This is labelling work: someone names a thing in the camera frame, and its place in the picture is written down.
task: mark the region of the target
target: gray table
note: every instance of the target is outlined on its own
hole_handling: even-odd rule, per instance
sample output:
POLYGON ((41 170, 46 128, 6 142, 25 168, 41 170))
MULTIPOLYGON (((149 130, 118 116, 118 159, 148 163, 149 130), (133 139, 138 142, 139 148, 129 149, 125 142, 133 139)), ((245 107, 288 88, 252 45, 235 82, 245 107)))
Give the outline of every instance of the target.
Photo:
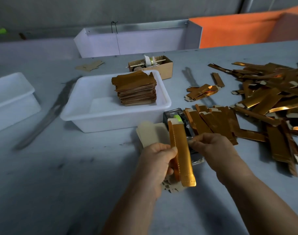
MULTIPOLYGON (((173 77, 164 80, 171 108, 191 107, 186 88, 213 84, 208 67, 226 68, 235 61, 274 62, 296 67, 298 41, 183 50, 166 55, 174 62, 173 77), (191 69, 193 77, 188 77, 191 69)), ((139 156, 135 128, 82 133, 72 122, 57 118, 29 147, 12 152, 47 113, 66 82, 78 75, 126 72, 127 62, 142 55, 98 58, 105 63, 90 73, 74 67, 94 59, 34 62, 0 66, 0 76, 22 72, 34 86, 42 110, 0 132, 0 234, 91 234, 99 231, 123 193, 139 156)), ((194 103, 229 106, 241 96, 230 91, 240 82, 220 72, 226 85, 217 94, 194 103)), ((241 128, 257 126, 239 117, 241 128)), ((298 178, 271 159, 267 146, 238 139, 238 153, 253 172, 298 214, 298 178)), ((246 234, 233 200, 207 163, 194 167, 197 187, 178 194, 164 192, 158 200, 150 234, 246 234)))

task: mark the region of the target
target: orange fabric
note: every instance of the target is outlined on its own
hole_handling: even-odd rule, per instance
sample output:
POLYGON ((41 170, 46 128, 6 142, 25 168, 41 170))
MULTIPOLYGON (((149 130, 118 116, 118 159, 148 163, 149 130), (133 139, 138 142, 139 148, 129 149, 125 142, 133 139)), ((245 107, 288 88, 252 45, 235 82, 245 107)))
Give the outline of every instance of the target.
POLYGON ((283 13, 298 14, 298 6, 281 11, 196 17, 189 20, 201 26, 200 48, 264 43, 283 13))

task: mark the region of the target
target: hand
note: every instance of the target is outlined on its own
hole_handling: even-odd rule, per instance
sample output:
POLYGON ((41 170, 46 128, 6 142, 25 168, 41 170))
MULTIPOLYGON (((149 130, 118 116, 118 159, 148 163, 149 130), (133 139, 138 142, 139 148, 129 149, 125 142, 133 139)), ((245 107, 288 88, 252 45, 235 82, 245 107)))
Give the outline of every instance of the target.
POLYGON ((166 175, 173 174, 169 167, 170 160, 177 154, 177 148, 170 145, 154 143, 142 150, 135 179, 141 180, 147 187, 153 188, 156 198, 161 196, 161 183, 166 175))
POLYGON ((188 144, 204 156, 222 184, 226 178, 236 180, 240 176, 252 175, 232 143, 221 134, 203 133, 194 137, 188 144))

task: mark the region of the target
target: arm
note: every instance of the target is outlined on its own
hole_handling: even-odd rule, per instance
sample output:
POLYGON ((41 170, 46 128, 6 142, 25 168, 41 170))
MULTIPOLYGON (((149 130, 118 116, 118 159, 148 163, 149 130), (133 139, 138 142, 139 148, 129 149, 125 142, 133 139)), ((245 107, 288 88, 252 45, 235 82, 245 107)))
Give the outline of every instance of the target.
POLYGON ((227 188, 250 235, 298 234, 296 213, 252 173, 226 137, 204 133, 189 145, 205 157, 227 188))
POLYGON ((155 143, 142 151, 135 175, 106 221, 101 235, 143 235, 148 233, 161 183, 172 174, 169 162, 177 154, 170 145, 155 143))

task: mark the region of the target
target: white plastic tub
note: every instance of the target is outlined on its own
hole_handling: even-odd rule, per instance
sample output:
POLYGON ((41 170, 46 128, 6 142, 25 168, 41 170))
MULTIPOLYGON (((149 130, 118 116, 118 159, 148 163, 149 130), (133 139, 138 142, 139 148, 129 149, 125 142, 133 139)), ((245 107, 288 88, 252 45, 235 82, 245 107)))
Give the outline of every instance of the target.
POLYGON ((73 121, 84 133, 136 127, 144 120, 162 122, 163 112, 171 106, 170 97, 157 70, 144 72, 152 72, 157 82, 155 103, 139 106, 120 103, 111 79, 128 73, 82 77, 74 86, 61 119, 73 121))
POLYGON ((0 78, 0 130, 41 110, 34 91, 22 73, 0 78))

